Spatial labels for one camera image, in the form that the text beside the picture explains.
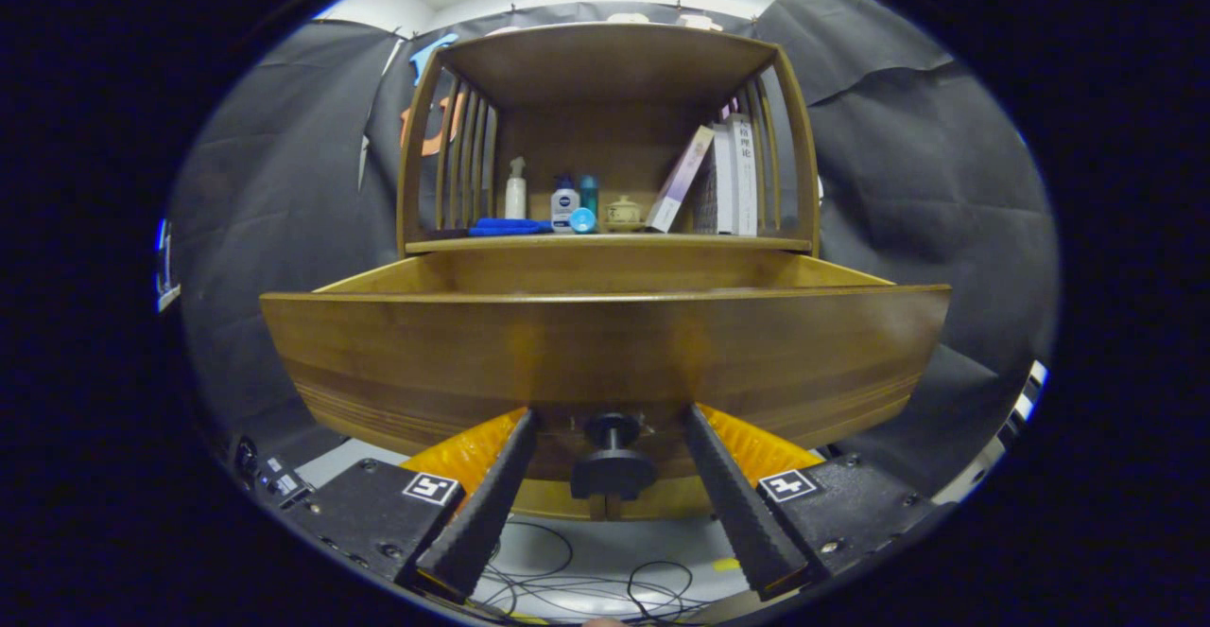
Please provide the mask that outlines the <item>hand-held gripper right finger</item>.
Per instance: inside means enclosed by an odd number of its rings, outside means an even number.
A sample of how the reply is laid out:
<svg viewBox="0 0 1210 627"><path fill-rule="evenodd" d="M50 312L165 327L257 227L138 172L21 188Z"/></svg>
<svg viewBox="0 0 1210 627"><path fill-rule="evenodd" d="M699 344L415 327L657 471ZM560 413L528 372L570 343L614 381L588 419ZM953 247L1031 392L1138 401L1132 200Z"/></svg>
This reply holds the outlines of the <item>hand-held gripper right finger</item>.
<svg viewBox="0 0 1210 627"><path fill-rule="evenodd" d="M937 528L932 497L859 454L748 481L701 405L682 425L713 512L762 602L842 583Z"/></svg>

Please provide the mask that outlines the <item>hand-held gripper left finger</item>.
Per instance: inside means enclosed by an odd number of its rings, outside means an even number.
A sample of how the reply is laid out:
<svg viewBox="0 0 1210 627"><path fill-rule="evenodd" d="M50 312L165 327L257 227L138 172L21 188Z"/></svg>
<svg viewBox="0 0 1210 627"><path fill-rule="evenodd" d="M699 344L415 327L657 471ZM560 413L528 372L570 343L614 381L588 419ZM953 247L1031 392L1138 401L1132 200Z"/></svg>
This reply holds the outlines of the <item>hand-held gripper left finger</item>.
<svg viewBox="0 0 1210 627"><path fill-rule="evenodd" d="M462 605L469 602L535 455L538 418L522 408L490 420L478 481L379 459L344 468L321 487L280 473L267 514L325 558L371 583Z"/></svg>

